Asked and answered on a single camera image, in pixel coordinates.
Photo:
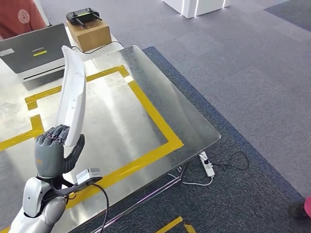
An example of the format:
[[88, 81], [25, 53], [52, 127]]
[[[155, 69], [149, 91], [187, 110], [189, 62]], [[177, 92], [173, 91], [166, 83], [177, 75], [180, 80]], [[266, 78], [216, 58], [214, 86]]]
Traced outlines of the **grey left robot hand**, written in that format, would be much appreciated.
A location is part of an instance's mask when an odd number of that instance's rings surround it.
[[35, 139], [35, 162], [38, 176], [52, 179], [72, 171], [83, 150], [85, 139], [81, 134], [77, 143], [64, 157], [64, 144], [70, 127], [59, 125], [52, 127]]

